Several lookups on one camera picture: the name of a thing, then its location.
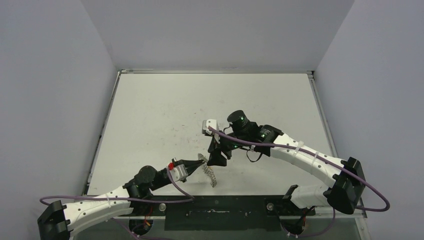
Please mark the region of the metal disc with key rings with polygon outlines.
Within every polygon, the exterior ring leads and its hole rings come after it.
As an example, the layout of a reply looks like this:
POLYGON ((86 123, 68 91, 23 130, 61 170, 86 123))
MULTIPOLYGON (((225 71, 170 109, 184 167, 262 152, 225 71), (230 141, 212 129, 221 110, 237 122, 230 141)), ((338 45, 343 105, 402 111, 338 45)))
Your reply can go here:
POLYGON ((217 186, 217 179, 213 169, 207 165, 208 159, 201 153, 198 153, 197 157, 199 160, 203 162, 203 164, 200 167, 203 173, 209 178, 211 187, 215 188, 217 186))

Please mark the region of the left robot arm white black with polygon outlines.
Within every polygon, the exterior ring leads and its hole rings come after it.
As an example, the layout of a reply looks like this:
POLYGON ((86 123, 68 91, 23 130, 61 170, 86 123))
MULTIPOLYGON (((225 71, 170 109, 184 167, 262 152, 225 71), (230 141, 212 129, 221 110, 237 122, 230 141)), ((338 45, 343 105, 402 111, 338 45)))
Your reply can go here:
POLYGON ((182 204, 194 201, 177 182, 185 182, 204 160, 173 159, 164 169, 143 166, 127 183, 97 196, 54 195, 40 198, 46 209, 37 219, 42 240, 69 240, 83 230, 122 215, 144 215, 152 205, 182 204), (152 191, 173 185, 185 198, 158 199, 152 191))

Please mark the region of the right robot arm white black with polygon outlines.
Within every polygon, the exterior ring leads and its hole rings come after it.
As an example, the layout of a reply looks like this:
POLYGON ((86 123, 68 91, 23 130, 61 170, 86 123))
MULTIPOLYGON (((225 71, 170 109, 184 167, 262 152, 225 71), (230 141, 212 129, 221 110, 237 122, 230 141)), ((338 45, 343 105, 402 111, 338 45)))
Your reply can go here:
POLYGON ((344 160, 328 156, 297 141, 282 130, 250 121, 242 110, 232 112, 227 121, 232 132, 219 130, 215 119, 202 122, 202 133, 210 136, 208 166, 225 167, 232 151, 243 149, 260 156, 283 160, 320 180, 317 186, 292 185, 283 197, 282 207, 290 215, 307 207, 330 206, 351 215, 358 208, 365 189, 361 163, 353 157, 344 160))

